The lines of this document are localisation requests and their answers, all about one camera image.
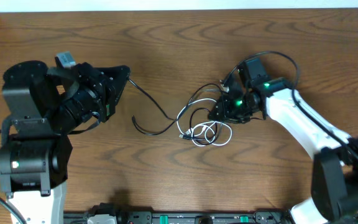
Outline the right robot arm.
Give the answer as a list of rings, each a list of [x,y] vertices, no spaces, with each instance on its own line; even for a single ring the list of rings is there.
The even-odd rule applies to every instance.
[[[311,197],[290,210],[293,223],[342,222],[358,212],[358,138],[333,126],[285,78],[271,78],[259,58],[240,62],[221,80],[209,118],[243,124],[257,112],[281,124],[313,161]]]

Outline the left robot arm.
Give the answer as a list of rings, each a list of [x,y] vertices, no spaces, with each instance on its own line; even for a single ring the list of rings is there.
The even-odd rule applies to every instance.
[[[2,122],[0,189],[14,223],[62,223],[70,135],[106,122],[129,79],[125,65],[95,68],[79,63],[49,67],[18,63],[3,75],[10,115]]]

